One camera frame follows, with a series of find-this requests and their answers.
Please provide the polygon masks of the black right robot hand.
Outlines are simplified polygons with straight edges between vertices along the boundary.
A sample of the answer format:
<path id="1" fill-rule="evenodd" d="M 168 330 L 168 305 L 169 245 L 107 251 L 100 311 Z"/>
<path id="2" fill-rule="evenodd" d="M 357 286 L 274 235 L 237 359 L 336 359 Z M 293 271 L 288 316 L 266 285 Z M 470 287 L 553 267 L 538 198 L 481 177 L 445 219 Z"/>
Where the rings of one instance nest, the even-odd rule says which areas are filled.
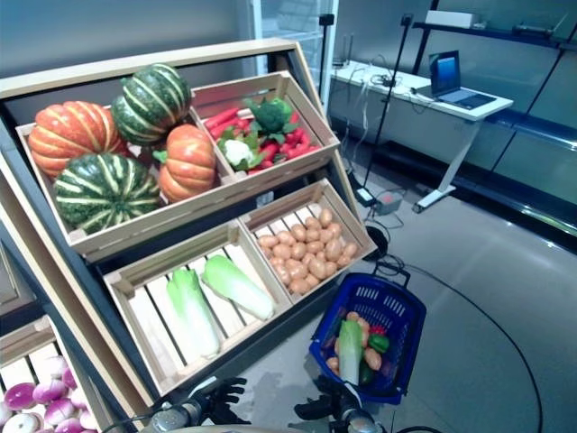
<path id="1" fill-rule="evenodd" d="M 324 375 L 319 375 L 314 384 L 320 392 L 319 397 L 316 400 L 307 398 L 305 403 L 295 405 L 295 413 L 302 420 L 332 416 L 334 420 L 329 422 L 329 431 L 347 432 L 353 414 L 361 410 L 360 400 L 353 389 Z"/>

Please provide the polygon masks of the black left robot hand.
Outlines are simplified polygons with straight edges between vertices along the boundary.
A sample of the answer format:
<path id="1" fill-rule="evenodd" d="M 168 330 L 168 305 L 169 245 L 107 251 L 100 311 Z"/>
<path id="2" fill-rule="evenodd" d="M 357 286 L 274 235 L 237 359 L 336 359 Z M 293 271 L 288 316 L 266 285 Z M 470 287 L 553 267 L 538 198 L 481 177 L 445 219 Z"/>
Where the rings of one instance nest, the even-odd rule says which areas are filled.
<path id="1" fill-rule="evenodd" d="M 249 424 L 232 411 L 244 394 L 247 380 L 242 377 L 216 379 L 195 392 L 195 400 L 201 408 L 202 421 L 210 419 L 216 425 Z"/>

